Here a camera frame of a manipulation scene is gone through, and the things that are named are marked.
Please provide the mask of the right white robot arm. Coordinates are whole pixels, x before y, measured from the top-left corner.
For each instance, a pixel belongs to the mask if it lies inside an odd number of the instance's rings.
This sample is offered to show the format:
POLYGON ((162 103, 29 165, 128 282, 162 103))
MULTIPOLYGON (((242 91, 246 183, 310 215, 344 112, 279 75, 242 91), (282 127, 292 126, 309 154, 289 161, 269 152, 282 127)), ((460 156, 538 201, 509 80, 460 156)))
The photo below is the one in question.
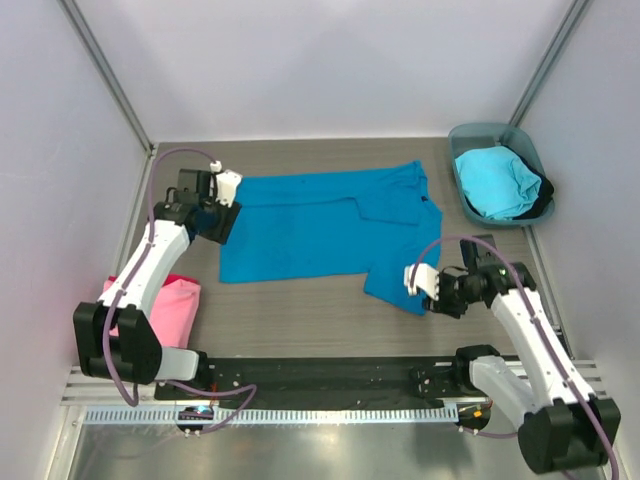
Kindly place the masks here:
POLYGON ((612 478, 619 478, 613 445, 620 410, 614 400, 597 397, 569 358, 526 267, 509 262, 487 238, 457 239, 488 255, 468 257, 465 274, 451 280, 417 259, 405 269, 408 293, 425 293, 435 310, 484 302, 508 333, 527 378, 521 380, 489 347, 471 347, 460 354, 463 363, 451 370, 453 388, 466 396, 481 391, 494 401, 513 425, 534 473, 609 465, 612 478))

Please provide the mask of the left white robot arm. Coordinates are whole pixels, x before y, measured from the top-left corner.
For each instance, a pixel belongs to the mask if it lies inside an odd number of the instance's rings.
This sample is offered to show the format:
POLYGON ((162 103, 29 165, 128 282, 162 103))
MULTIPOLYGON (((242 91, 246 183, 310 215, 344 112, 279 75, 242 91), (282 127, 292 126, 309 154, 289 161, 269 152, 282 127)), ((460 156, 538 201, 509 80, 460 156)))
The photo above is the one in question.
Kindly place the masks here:
POLYGON ((208 170, 182 169, 178 184, 153 203, 143 238, 126 266, 94 303, 73 314, 82 373, 122 385, 177 382, 188 398, 212 387, 202 351, 164 346, 151 325, 151 312, 171 269, 196 237, 223 245, 242 208, 239 173, 212 163, 208 170))

